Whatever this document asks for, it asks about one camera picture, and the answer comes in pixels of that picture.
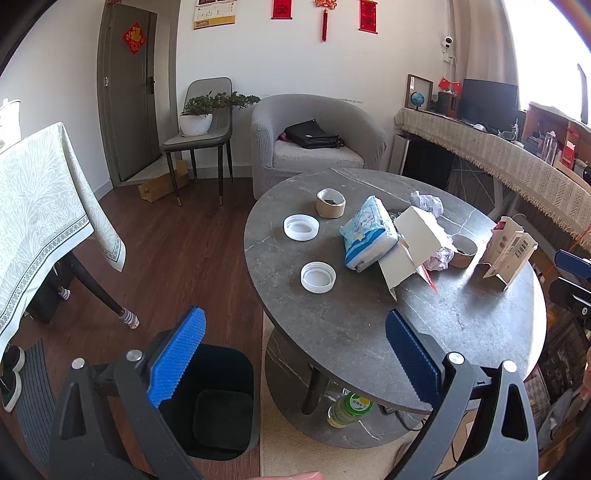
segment black bag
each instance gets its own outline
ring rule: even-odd
[[[285,129],[287,139],[308,150],[314,148],[340,148],[345,142],[338,135],[329,135],[316,123],[308,120],[301,124],[292,125]]]

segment desk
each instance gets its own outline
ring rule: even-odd
[[[573,238],[591,223],[591,194],[523,148],[443,116],[408,108],[401,109],[395,120],[399,129],[439,145],[492,175],[497,180],[495,207],[499,211],[502,182]],[[591,232],[581,245],[591,251]]]

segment white plant pot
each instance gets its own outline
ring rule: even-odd
[[[178,124],[184,137],[205,135],[212,126],[213,114],[209,115],[179,115]]]

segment floor mat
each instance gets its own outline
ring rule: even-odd
[[[15,410],[21,424],[22,435],[37,468],[47,466],[49,438],[56,402],[51,393],[43,341],[39,340],[25,352],[22,368],[22,393]]]

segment computer monitor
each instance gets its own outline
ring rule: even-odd
[[[489,130],[510,131],[517,119],[517,85],[465,79],[457,117]]]

